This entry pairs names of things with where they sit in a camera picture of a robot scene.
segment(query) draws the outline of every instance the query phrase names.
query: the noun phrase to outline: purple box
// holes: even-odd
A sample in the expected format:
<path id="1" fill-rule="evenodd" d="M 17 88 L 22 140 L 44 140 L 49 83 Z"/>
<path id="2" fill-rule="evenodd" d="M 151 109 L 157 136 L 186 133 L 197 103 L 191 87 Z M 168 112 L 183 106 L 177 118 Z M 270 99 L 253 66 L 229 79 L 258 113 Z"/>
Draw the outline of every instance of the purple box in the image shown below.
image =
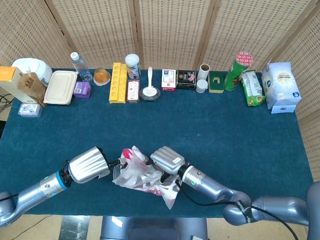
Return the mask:
<path id="1" fill-rule="evenodd" d="M 77 81 L 73 90 L 73 96 L 77 99 L 88 99 L 90 97 L 91 86 L 89 82 Z"/>

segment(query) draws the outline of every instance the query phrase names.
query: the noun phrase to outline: pink plastic bag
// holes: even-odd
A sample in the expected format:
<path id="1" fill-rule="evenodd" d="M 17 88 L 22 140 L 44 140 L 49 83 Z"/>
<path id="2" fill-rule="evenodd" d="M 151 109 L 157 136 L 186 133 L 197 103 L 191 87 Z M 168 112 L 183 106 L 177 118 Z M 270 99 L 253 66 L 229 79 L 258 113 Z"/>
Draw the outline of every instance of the pink plastic bag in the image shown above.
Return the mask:
<path id="1" fill-rule="evenodd" d="M 163 172 L 147 165 L 149 159 L 135 146 L 124 149 L 121 158 L 126 160 L 127 165 L 113 170 L 112 182 L 128 189 L 162 196 L 166 206 L 171 209 L 179 192 L 175 183 L 178 176 L 170 176 L 161 184 Z"/>

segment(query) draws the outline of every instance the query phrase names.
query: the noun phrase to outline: plastic bottle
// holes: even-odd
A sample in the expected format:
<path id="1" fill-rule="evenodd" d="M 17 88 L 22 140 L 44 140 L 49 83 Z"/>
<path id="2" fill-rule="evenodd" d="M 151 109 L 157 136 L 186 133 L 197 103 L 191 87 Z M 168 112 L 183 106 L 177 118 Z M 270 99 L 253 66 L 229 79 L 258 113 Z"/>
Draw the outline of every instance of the plastic bottle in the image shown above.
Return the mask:
<path id="1" fill-rule="evenodd" d="M 125 64 L 129 78 L 139 79 L 141 77 L 140 58 L 137 54 L 128 54 L 125 57 Z"/>
<path id="2" fill-rule="evenodd" d="M 84 59 L 77 53 L 73 52 L 70 54 L 72 63 L 78 75 L 80 75 L 83 82 L 91 82 L 94 78 L 89 72 L 89 69 L 84 61 Z"/>

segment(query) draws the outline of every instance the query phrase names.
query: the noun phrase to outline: stack of cups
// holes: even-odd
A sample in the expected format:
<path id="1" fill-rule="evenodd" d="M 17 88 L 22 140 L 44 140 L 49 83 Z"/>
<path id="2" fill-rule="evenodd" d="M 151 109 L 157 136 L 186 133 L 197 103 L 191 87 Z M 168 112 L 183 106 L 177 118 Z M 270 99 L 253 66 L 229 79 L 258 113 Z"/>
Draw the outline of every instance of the stack of cups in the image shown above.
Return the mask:
<path id="1" fill-rule="evenodd" d="M 199 94 L 203 94 L 208 89 L 208 82 L 204 79 L 196 81 L 196 91 Z"/>
<path id="2" fill-rule="evenodd" d="M 196 91 L 203 94 L 208 89 L 207 77 L 210 71 L 208 64 L 201 64 L 198 75 L 196 77 Z"/>

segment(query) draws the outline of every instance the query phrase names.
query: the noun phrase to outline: teal tablecloth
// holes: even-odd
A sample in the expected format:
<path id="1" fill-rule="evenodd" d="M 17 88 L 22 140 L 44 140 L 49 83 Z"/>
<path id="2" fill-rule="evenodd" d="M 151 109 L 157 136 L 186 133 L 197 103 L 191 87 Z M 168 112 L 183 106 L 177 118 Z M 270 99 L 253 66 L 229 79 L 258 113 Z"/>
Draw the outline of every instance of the teal tablecloth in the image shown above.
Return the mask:
<path id="1" fill-rule="evenodd" d="M 160 88 L 160 70 L 153 71 L 152 80 Z M 146 85 L 147 72 L 142 71 L 140 86 Z M 112 161 L 133 145 L 148 156 L 166 145 L 252 200 L 264 195 L 305 198 L 312 176 L 295 114 L 271 115 L 266 103 L 248 107 L 240 85 L 223 94 L 179 89 L 161 92 L 155 102 L 126 104 L 109 104 L 109 88 L 93 83 L 90 99 L 48 105 L 40 118 L 19 116 L 15 100 L 0 141 L 0 192 L 18 193 L 94 146 Z M 114 185 L 111 174 L 73 183 L 28 213 L 221 217 L 221 208 L 195 205 L 179 193 L 169 210 L 159 196 Z"/>

